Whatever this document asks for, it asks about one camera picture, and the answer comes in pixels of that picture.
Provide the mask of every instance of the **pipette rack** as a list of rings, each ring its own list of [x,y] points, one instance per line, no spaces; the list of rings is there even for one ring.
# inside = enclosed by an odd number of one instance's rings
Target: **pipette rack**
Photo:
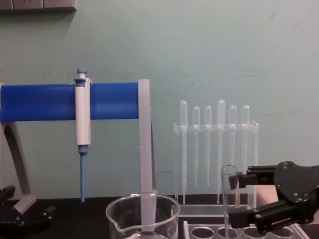
[[[192,122],[188,120],[186,101],[179,105],[179,124],[174,123],[174,184],[175,198],[179,200],[181,215],[203,215],[223,217],[220,169],[224,165],[235,165],[245,172],[249,165],[258,165],[258,123],[250,120],[250,108],[241,109],[241,120],[237,121],[237,107],[228,107],[219,100],[217,112],[211,106],[193,106]],[[217,204],[196,205],[188,200],[189,195],[217,194]],[[247,194],[247,205],[256,206],[256,189],[250,186],[241,190]]]

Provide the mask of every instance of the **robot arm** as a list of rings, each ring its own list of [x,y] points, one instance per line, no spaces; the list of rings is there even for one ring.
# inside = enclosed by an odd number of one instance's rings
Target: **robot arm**
[[[254,209],[232,209],[229,219],[233,228],[255,224],[263,234],[284,226],[307,224],[319,209],[319,166],[302,167],[293,162],[277,166],[249,166],[239,175],[239,187],[246,185],[276,186],[278,201]]]

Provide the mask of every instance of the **transfer pipette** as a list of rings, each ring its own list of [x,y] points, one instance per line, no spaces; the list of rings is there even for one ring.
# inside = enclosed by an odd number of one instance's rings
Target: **transfer pipette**
[[[241,111],[241,121],[244,124],[243,131],[243,155],[242,155],[242,167],[243,172],[247,168],[247,148],[248,148],[248,124],[249,124],[250,110],[248,105],[244,105]]]
[[[193,127],[194,127],[194,174],[195,186],[197,186],[197,173],[198,173],[198,131],[200,124],[200,108],[194,106],[193,108]]]
[[[229,157],[230,165],[235,165],[235,131],[237,124],[237,107],[232,105],[229,108],[229,124],[230,124],[230,147]]]
[[[205,108],[205,125],[206,125],[206,176],[207,186],[209,186],[209,167],[210,167],[210,127],[212,123],[212,111],[210,106]]]
[[[218,169],[223,165],[223,130],[225,124],[225,101],[219,100],[217,104],[217,124],[218,124]],[[217,203],[219,204],[219,195],[221,192],[221,177],[217,175]]]
[[[185,204],[186,185],[187,185],[187,102],[181,101],[179,103],[179,120],[181,127],[181,157],[182,157],[182,192],[183,192],[183,204]]]

